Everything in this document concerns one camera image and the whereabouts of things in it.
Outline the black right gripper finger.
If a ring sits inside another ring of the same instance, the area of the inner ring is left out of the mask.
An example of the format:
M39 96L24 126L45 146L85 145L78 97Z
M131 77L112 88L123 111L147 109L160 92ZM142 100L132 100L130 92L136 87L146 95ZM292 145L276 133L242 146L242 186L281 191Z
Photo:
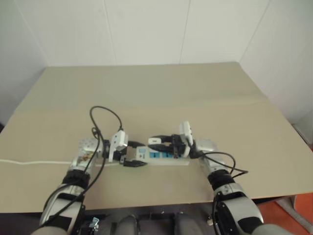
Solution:
M148 147L154 151L158 151L158 152L173 152L174 148L169 145L163 145L163 144L149 144Z
M172 142L172 136L157 135L149 138L149 142Z

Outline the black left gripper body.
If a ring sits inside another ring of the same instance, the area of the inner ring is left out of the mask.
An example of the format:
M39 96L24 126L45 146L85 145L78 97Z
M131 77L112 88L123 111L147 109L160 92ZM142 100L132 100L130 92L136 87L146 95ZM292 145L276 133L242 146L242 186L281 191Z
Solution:
M124 165L124 163L127 161L126 155L127 155L127 148L128 148L128 142L113 142L113 161L118 162L120 165Z

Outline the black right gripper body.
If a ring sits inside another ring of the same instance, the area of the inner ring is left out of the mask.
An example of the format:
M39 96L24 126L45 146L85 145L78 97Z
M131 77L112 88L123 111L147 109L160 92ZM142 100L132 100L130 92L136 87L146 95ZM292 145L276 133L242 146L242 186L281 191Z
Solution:
M185 135L173 134L171 136L171 146L173 148L173 157L187 158L190 152L189 142Z

